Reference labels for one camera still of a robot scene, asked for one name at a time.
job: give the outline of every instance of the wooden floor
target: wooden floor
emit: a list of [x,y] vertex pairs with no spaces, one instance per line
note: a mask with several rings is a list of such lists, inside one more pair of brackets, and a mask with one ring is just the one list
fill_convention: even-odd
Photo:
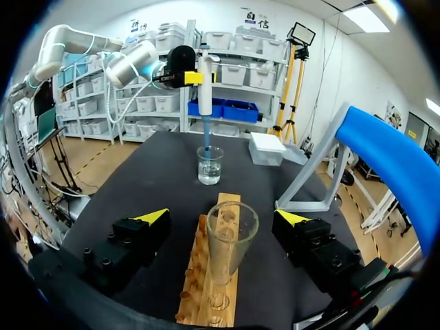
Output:
[[[72,169],[73,174],[75,174],[76,183],[83,189],[85,194],[94,193],[107,180],[110,174],[140,145],[130,142],[124,145],[116,142],[114,145],[111,145],[108,142],[98,140],[85,140],[82,142],[74,137],[66,137],[62,141],[68,156],[69,167]],[[49,144],[43,148],[42,154],[45,158],[50,178],[55,182],[63,184],[63,178],[56,166]],[[324,184],[329,185],[331,179],[325,171],[326,165],[321,164],[317,174]],[[375,202],[378,203],[386,193],[387,187],[380,182],[366,181],[359,173],[355,174],[364,184]],[[365,263],[369,263],[379,253],[380,257],[388,264],[393,264],[416,244],[417,237],[412,228],[403,238],[400,237],[404,223],[397,211],[394,211],[390,216],[390,221],[397,222],[399,225],[398,228],[393,230],[391,238],[386,234],[389,226],[387,221],[375,230],[373,235],[364,235],[364,231],[360,228],[362,222],[360,211],[350,195],[356,200],[365,218],[373,210],[368,200],[356,185],[348,187],[348,191],[341,185],[338,194],[342,198],[341,211],[355,237]]]

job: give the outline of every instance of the blue foam pad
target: blue foam pad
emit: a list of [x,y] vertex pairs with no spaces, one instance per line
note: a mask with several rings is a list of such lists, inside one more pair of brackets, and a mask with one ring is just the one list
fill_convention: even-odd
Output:
[[404,134],[355,107],[350,107],[336,137],[390,188],[427,255],[440,227],[440,168]]

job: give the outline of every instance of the glass beaker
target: glass beaker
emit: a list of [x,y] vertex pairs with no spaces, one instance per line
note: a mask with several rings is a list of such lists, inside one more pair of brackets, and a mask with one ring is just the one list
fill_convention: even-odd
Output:
[[209,211],[207,229],[211,279],[215,285],[225,285],[250,247],[259,218],[248,205],[225,201]]
[[207,186],[219,182],[223,150],[218,146],[201,146],[197,149],[197,156],[199,157],[199,181]]

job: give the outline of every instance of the black tabletop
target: black tabletop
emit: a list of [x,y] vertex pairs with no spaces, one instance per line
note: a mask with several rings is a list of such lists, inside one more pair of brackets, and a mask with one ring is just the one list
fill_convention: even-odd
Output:
[[[106,238],[111,224],[169,208],[173,232],[149,268],[141,269],[126,289],[113,298],[139,312],[174,322],[190,250],[200,214],[217,203],[219,193],[241,195],[255,209],[260,228],[239,268],[235,325],[291,329],[322,311],[330,302],[307,276],[294,268],[271,233],[274,202],[301,167],[286,160],[280,167],[252,163],[248,140],[212,137],[224,152],[220,182],[204,186],[197,179],[196,150],[202,135],[157,132],[143,143],[102,185],[69,231],[63,246],[81,257],[86,247]],[[326,189],[313,175],[294,200],[323,199]],[[350,229],[336,205],[319,216],[332,233],[356,248]]]

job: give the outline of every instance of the wall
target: wall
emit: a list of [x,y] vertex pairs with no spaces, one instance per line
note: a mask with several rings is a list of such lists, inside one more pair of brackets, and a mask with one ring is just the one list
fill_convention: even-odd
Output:
[[[118,16],[93,32],[125,39],[129,34],[129,21],[134,18],[147,22],[148,30],[157,28],[160,23],[175,21],[185,25],[187,20],[195,19],[197,28],[202,31],[235,32],[237,26],[244,25],[247,8],[267,15],[269,30],[278,39],[284,39],[295,22],[316,32],[313,45],[309,48],[310,59],[306,64],[295,118],[299,138],[307,136],[311,127],[311,113],[322,74],[324,44],[327,49],[325,60],[328,63],[313,126],[313,142],[320,140],[329,121],[344,101],[379,116],[385,115],[387,102],[390,101],[401,113],[402,129],[406,126],[407,100],[386,70],[348,36],[341,32],[336,35],[336,29],[328,24],[325,25],[324,36],[323,20],[288,5],[262,0],[165,1]],[[335,35],[336,40],[329,57]],[[296,63],[293,77],[295,83],[287,101],[289,105],[294,99],[298,67],[299,63]]]

